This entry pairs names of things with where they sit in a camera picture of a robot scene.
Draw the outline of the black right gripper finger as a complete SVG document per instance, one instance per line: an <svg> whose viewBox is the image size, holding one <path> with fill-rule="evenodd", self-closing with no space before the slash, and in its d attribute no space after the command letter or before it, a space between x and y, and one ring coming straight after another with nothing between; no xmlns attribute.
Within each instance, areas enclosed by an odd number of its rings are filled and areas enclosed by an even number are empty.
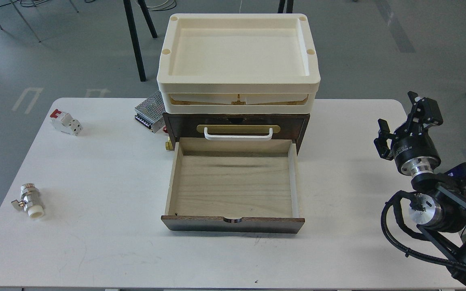
<svg viewBox="0 0 466 291"><path fill-rule="evenodd" d="M390 132L390 128L386 120L379 118L377 123L379 126L378 136L373 142L375 148L377 149L378 155L384 160L393 160L394 155L392 154L387 141L394 141L396 135Z"/></svg>
<svg viewBox="0 0 466 291"><path fill-rule="evenodd" d="M427 97L420 97L419 94L413 91L408 91L407 96L412 103L411 112L407 115L408 128L430 128L443 124L437 101Z"/></svg>

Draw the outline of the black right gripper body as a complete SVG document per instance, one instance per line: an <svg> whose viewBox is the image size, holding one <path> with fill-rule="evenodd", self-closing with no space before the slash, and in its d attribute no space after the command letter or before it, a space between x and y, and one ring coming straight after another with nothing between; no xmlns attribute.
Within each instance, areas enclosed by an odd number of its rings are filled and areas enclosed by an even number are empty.
<svg viewBox="0 0 466 291"><path fill-rule="evenodd" d="M407 124L403 123L394 131L394 134L398 136L398 139L392 140L391 151L399 173L410 175L410 170L406 164L415 158L427 157L433 169L441 164L438 151L435 149L428 131L424 130L422 126L413 125L412 129L408 130Z"/></svg>

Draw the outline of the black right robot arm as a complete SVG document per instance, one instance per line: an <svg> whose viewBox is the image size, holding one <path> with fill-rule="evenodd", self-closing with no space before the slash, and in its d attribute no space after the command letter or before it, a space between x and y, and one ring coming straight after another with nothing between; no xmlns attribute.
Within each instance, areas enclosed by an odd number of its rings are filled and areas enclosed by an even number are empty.
<svg viewBox="0 0 466 291"><path fill-rule="evenodd" d="M466 162L445 173L434 173L441 158L428 134L443 123L438 103L416 92L407 93L412 103L406 121L394 132L379 119L374 145L379 156L393 160L402 175L412 178L413 192L400 190L385 203L380 224L385 238L407 257L445 266L466 286ZM400 243L390 232L387 213L413 239L431 242L443 255L427 255Z"/></svg>

